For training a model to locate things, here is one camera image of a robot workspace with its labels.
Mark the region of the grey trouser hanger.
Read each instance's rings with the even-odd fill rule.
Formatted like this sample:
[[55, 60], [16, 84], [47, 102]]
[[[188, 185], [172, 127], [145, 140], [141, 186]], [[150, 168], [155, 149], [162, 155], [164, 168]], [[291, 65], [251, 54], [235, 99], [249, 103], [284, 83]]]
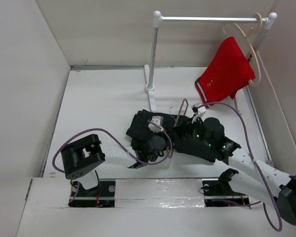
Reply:
[[182, 100], [182, 103], [180, 105], [180, 108], [179, 108], [179, 111], [178, 111], [178, 114], [176, 117], [174, 117], [172, 114], [171, 114], [171, 109], [172, 107], [170, 107], [169, 109], [169, 115], [170, 117], [174, 120], [174, 126], [173, 127], [176, 127], [178, 125], [178, 122], [179, 122], [179, 119], [180, 119], [180, 116], [183, 115], [185, 116], [186, 113], [187, 113], [187, 109], [188, 109], [188, 106], [189, 106], [189, 103], [188, 103], [188, 100], [186, 98], [184, 98]]

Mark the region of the black trousers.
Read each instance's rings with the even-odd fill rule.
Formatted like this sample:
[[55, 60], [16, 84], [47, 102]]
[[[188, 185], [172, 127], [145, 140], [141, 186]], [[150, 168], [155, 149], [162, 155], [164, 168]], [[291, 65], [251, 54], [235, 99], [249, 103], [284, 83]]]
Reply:
[[[148, 122], [151, 120], [153, 116], [162, 116], [163, 117], [163, 129], [162, 132], [153, 133], [148, 128]], [[222, 151], [223, 143], [225, 142], [225, 138], [222, 143], [215, 149], [209, 150], [191, 150], [185, 147], [180, 139], [181, 129], [180, 126], [187, 122], [189, 119], [186, 116], [183, 116], [179, 119], [178, 125], [174, 126], [174, 120], [170, 117], [169, 114], [165, 113], [152, 113], [146, 110], [138, 111], [137, 114], [134, 115], [133, 120], [131, 122], [130, 127], [127, 129], [126, 134], [132, 139], [131, 147], [135, 147], [138, 143], [143, 143], [153, 136], [163, 136], [166, 141], [168, 141], [169, 145], [167, 147], [168, 150], [165, 152], [170, 153], [171, 151], [176, 151], [181, 154], [186, 154], [194, 157], [202, 158], [206, 161], [214, 163], [217, 159], [222, 160], [224, 158], [224, 154]]]

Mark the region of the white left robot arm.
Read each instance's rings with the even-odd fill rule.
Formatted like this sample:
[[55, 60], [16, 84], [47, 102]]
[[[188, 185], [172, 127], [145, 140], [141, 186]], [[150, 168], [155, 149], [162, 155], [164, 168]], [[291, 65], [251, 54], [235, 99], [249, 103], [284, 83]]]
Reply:
[[68, 143], [60, 154], [66, 179], [75, 180], [77, 187], [89, 196], [101, 188], [97, 167], [104, 162], [128, 169], [160, 164], [170, 153], [165, 153], [169, 143], [163, 136], [153, 136], [135, 147], [104, 145], [98, 135], [90, 134]]

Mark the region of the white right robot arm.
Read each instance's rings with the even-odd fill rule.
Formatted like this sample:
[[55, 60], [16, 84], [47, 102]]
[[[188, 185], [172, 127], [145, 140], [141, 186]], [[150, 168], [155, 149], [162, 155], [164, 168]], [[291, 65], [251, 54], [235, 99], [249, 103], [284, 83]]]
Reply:
[[277, 207], [281, 218], [296, 226], [296, 175], [251, 158], [244, 148], [225, 136], [224, 126], [217, 118], [189, 119], [174, 130], [177, 152], [229, 166], [219, 176], [221, 193], [245, 193]]

